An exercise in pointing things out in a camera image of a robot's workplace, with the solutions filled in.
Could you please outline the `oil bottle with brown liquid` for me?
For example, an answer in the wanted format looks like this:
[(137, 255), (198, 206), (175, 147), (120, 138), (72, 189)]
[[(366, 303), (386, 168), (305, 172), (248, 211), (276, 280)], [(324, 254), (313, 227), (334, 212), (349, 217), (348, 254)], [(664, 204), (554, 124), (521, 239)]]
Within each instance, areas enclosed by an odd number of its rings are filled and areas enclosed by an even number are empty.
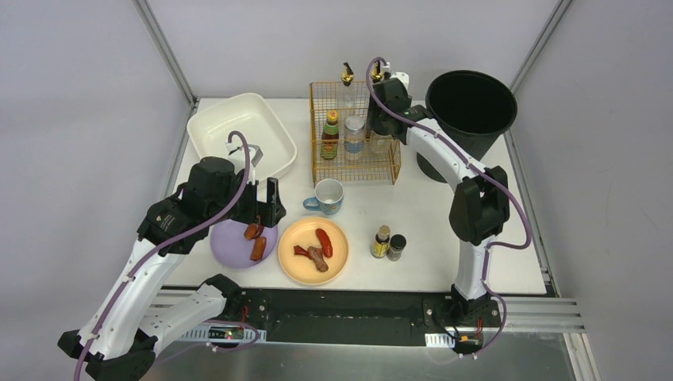
[(384, 79), (384, 72), (379, 67), (374, 67), (370, 71), (370, 80), (372, 83), (378, 83)]

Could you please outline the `black lid round jar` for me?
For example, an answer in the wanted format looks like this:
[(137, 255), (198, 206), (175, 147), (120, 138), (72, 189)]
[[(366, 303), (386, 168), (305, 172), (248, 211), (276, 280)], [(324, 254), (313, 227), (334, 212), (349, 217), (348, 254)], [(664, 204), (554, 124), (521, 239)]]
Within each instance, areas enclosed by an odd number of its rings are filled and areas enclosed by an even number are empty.
[(389, 153), (393, 139), (388, 136), (381, 136), (377, 133), (371, 133), (367, 140), (368, 148), (373, 156), (384, 156)]

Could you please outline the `silver lid shaker jar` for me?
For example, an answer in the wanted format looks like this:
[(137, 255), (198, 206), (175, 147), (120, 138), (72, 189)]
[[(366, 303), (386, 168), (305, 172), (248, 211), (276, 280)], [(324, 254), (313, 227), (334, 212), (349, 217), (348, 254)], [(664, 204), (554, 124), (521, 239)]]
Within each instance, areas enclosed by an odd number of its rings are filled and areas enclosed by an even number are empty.
[(365, 120), (359, 115), (347, 117), (344, 123), (345, 159), (358, 160), (364, 147)]

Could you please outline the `clear oil bottle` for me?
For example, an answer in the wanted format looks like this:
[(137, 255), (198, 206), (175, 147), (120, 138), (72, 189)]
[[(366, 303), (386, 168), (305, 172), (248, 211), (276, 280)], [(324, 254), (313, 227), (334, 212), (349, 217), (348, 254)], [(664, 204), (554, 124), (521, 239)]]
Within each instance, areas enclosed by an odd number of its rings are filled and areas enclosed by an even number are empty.
[(340, 82), (337, 86), (336, 107), (340, 119), (345, 121), (356, 111), (357, 85), (354, 84), (355, 76), (350, 64), (343, 62), (343, 66), (344, 70), (340, 75)]

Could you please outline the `yellow cap sauce bottle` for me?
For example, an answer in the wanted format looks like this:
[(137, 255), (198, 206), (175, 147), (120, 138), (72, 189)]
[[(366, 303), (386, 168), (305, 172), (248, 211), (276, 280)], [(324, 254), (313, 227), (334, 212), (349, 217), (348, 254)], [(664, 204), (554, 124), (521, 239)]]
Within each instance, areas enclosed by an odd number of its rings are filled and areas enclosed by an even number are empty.
[(321, 134), (320, 155), (323, 160), (334, 160), (338, 153), (340, 139), (339, 112), (328, 110)]

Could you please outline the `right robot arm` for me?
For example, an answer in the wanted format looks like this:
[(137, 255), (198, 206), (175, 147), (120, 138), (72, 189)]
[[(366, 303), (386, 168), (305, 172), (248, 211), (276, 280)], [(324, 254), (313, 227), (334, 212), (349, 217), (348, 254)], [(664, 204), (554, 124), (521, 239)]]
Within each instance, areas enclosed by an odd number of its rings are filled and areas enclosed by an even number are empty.
[(459, 269), (451, 287), (453, 314), (469, 316), (490, 301), (483, 284), (486, 251), (510, 218), (506, 171), (480, 160), (497, 135), (513, 124), (513, 94), (498, 79), (469, 70), (435, 78), (424, 105), (412, 106), (399, 78), (368, 79), (366, 85), (371, 129), (411, 147), (452, 189), (448, 222), (460, 239)]

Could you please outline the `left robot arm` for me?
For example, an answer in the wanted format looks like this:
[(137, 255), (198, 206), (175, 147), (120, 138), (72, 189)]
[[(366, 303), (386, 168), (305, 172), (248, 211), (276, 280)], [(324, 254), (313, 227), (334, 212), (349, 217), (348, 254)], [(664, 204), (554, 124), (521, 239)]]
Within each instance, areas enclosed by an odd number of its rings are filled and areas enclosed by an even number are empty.
[(212, 225), (235, 221), (272, 228), (280, 222), (287, 212), (279, 181), (267, 178), (264, 201), (257, 198), (257, 186), (251, 167), (237, 170), (232, 162), (210, 156), (191, 168), (174, 194), (148, 209), (124, 270), (101, 307), (81, 329), (59, 339), (59, 348), (76, 360), (77, 373), (95, 380), (138, 380), (170, 343), (196, 325), (240, 316), (242, 290), (220, 274), (163, 313), (151, 316), (148, 308)]

